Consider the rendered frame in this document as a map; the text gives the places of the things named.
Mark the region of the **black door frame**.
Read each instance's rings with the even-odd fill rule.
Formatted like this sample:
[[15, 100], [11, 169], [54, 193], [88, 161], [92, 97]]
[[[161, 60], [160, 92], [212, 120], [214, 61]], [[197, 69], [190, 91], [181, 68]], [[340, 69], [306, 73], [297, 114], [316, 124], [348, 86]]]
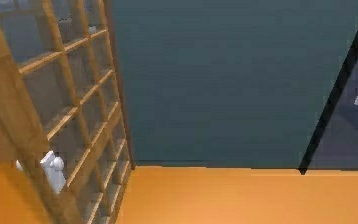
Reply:
[[319, 117], [319, 121], [315, 127], [313, 135], [309, 141], [306, 151], [302, 157], [302, 161], [298, 167], [301, 175], [305, 175], [309, 169], [315, 152], [318, 149], [319, 143], [323, 138], [324, 132], [331, 120], [333, 112], [339, 102], [339, 99], [345, 89], [345, 86], [351, 76], [351, 73], [358, 61], [358, 28], [354, 39], [347, 51], [344, 62], [341, 65], [340, 71], [337, 75], [336, 81], [331, 89], [329, 97], [326, 101], [324, 109]]

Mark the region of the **wooden shelf unit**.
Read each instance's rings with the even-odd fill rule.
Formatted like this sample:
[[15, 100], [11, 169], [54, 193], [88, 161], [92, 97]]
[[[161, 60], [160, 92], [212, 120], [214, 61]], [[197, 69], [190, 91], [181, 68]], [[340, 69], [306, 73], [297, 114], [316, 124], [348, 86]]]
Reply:
[[134, 161], [115, 59], [109, 0], [0, 0], [0, 142], [51, 224], [117, 222]]

